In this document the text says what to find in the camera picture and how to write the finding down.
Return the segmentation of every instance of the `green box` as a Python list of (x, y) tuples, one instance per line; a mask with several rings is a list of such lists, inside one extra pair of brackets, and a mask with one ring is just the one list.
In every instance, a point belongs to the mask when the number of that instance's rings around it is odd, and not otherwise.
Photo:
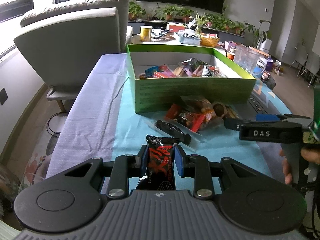
[[(211, 102), (245, 103), (256, 79), (239, 65), (214, 48), (138, 44), (128, 45), (128, 72), (135, 112), (168, 110), (180, 96), (203, 95)], [(166, 64), (175, 69), (178, 63), (191, 57), (215, 65), (228, 78), (153, 78), (139, 79), (139, 74), (152, 66)]]

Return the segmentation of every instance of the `yellow canister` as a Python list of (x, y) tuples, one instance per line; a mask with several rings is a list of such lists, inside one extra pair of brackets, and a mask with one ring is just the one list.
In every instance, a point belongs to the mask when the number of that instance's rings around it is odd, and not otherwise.
[(151, 41), (152, 26), (140, 27), (140, 40), (150, 42)]

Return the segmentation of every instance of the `white chair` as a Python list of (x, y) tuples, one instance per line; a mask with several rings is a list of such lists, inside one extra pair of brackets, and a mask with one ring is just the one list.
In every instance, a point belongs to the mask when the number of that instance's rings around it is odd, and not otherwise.
[(305, 46), (302, 46), (301, 43), (299, 43), (297, 45), (297, 54), (296, 54), (296, 57), (294, 59), (294, 62), (292, 62), (291, 66), (295, 63), (295, 62), (298, 62), (298, 69), (299, 69), (299, 66), (302, 65), (304, 66), (304, 64), (306, 63), (307, 61), (307, 49)]
[(310, 80), (310, 83), (309, 83), (309, 86), (310, 86), (310, 84), (311, 84), (311, 82), (312, 82), (314, 77), (320, 78), (320, 76), (317, 74), (319, 69), (320, 69), (320, 57), (319, 57), (319, 55), (314, 53), (314, 52), (310, 52), (309, 56), (308, 56), (307, 63), (306, 63), (305, 70), (301, 73), (300, 77), (308, 70), (312, 74), (312, 77), (311, 77), (311, 80)]

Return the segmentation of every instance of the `human hand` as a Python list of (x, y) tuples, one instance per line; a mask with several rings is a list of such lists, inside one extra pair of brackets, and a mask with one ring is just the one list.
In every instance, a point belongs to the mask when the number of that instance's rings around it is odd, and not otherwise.
[[(279, 152), (279, 155), (285, 157), (283, 150)], [(319, 149), (301, 149), (301, 156), (311, 163), (320, 164), (320, 150)], [(285, 176), (284, 181), (286, 184), (290, 184), (292, 182), (292, 174), (291, 167), (287, 161), (287, 158), (284, 158), (282, 161), (282, 171)]]

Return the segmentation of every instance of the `ribbed gray surface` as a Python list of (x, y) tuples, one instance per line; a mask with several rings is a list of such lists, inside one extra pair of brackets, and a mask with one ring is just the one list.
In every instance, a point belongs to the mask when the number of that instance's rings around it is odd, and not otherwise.
[(41, 235), (24, 230), (16, 239), (35, 240), (301, 240), (297, 231), (260, 236), (227, 221), (209, 201), (197, 200), (187, 190), (135, 190), (129, 198), (111, 201), (86, 227), (61, 235)]

